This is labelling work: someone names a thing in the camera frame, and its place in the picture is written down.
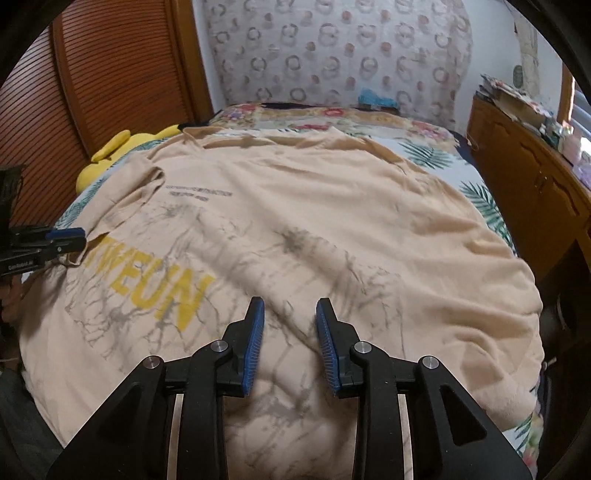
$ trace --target wooden wardrobe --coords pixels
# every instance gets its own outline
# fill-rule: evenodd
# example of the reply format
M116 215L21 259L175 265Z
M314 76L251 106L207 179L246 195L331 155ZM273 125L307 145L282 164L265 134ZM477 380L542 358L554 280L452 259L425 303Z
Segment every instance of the wooden wardrobe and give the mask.
M213 116L191 0L76 0L0 89L0 164L25 164L12 223L51 224L117 132Z

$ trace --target yellow plush toy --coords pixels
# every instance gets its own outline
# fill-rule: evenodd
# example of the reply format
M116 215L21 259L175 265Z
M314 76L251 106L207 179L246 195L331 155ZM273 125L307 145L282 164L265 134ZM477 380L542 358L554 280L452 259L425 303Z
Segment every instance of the yellow plush toy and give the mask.
M181 131L178 125L172 125L165 128L155 135L135 134L132 135L129 130L123 130L111 138L107 144L97 153L92 155L90 165L85 167L76 180L76 194L81 194L84 189L90 186L107 168L119 160L123 155L141 144L152 140L162 140L163 138L173 137Z

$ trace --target palm leaf print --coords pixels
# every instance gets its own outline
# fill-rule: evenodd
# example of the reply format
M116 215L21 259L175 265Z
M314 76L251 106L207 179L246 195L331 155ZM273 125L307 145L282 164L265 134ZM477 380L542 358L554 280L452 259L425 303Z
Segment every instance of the palm leaf print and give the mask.
M501 216L499 207L497 207L490 190L484 185L474 185L472 182L462 182L460 192L462 192L466 198L472 202L472 205L477 208L480 214L484 217L488 228L500 236L513 250L513 253L516 253L511 234L507 229L507 225Z
M527 442L530 438L530 430L531 430L531 421L534 415L531 414L529 417L525 419L525 421L517 427L517 440L520 440L521 443L519 447L517 447L517 453L523 457L525 452L525 447L527 446Z
M410 141L402 143L408 159L422 168L444 169L452 166L450 155L438 148L416 145Z

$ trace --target cabinet door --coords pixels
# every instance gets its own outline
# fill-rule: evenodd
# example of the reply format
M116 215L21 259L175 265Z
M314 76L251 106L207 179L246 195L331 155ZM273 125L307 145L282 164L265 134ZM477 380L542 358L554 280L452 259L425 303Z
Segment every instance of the cabinet door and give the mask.
M515 246L520 248L524 222L536 206L535 188L541 161L527 137L503 113L495 115L488 132L480 174L495 198Z
M538 202L518 247L538 280L560 261L589 218L585 201L555 161L544 163Z

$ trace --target wooden cabinet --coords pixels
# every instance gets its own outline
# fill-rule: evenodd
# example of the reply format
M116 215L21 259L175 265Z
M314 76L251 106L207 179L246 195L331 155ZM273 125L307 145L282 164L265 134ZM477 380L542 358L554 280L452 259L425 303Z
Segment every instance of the wooden cabinet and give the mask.
M584 238L589 192L560 154L493 104L474 99L468 138L519 255L541 280Z

